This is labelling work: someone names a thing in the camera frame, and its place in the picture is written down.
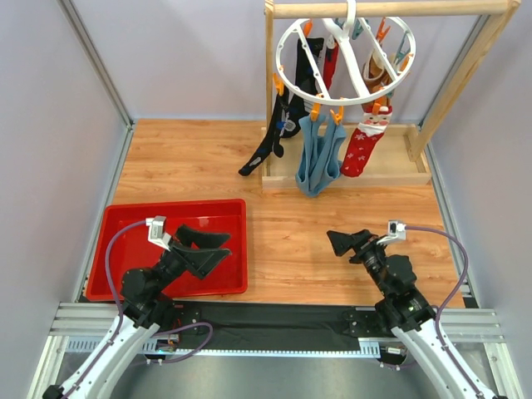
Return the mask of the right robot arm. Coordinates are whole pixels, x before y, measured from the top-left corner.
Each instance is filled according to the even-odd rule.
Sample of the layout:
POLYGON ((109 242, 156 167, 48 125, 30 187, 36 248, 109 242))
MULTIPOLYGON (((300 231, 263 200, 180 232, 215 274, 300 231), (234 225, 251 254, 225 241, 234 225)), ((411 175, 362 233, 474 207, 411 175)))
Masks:
POLYGON ((404 240, 408 227, 388 224, 378 236, 367 229, 353 234, 333 230, 327 237, 336 256, 353 251, 350 264, 361 264, 382 294, 376 303, 377 325, 406 347, 441 398, 499 398, 473 372, 441 326, 442 307, 434 308, 416 287, 406 255, 388 255, 389 244, 404 240))

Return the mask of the black sock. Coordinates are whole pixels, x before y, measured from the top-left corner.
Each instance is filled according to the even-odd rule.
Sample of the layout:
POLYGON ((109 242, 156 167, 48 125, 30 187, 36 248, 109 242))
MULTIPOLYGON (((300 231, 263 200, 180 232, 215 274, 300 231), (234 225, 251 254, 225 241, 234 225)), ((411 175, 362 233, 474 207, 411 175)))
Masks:
MULTIPOLYGON (((324 39, 322 37, 308 38, 307 42, 315 62, 318 62, 323 49, 324 39)), ((298 40, 297 48, 295 85, 308 94, 316 95, 318 93, 313 69, 300 40, 298 40)), ((303 98, 293 94, 288 104, 288 114, 283 137, 291 138, 296 136, 301 129, 299 120, 307 115, 308 111, 303 98)))
POLYGON ((269 156, 274 153, 277 157, 282 157, 284 148, 280 144, 281 133, 285 125, 285 116, 288 110, 289 92, 285 91, 282 95, 277 94, 266 133, 250 157, 248 162, 244 164, 239 174, 241 176, 249 176, 254 172, 269 156))

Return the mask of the teal blue sock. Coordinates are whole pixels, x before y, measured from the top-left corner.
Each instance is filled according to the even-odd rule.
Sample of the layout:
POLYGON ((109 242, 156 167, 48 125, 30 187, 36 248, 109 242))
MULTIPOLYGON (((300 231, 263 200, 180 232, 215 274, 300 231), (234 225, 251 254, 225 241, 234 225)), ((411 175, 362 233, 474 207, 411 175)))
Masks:
POLYGON ((303 133, 303 150, 295 174, 298 188, 310 198, 318 196, 340 177, 342 162, 340 147, 346 139, 343 125, 337 126, 332 117, 319 115, 299 120, 303 133))

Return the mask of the red santa sock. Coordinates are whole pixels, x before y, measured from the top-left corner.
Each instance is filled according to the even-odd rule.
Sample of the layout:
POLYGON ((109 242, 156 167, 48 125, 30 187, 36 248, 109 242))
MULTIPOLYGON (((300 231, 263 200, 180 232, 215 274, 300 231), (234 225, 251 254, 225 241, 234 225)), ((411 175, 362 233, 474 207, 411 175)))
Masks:
POLYGON ((374 105, 363 109, 362 120, 347 145, 340 169, 342 175, 358 177, 362 174, 391 118, 392 106, 374 105))
POLYGON ((339 45, 334 36, 330 35, 325 41, 325 57, 323 63, 323 81, 327 89, 331 87, 333 82, 338 53, 339 45))

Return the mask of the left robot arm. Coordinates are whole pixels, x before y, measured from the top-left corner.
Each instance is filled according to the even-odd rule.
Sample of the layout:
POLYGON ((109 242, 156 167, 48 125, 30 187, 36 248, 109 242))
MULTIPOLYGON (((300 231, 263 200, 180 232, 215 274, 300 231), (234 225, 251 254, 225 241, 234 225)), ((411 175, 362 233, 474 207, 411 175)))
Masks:
POLYGON ((121 287, 107 280, 117 315, 91 355, 62 384, 50 385, 45 398, 107 398, 142 346, 158 335, 174 335, 179 326, 175 302, 165 289, 183 274, 202 280, 231 254, 228 233, 202 232, 182 224, 175 234, 165 231, 165 217, 146 218, 127 225, 110 240, 105 252, 106 275, 111 276, 113 244, 129 230, 144 225, 148 241, 162 253, 152 267, 124 272, 121 287))

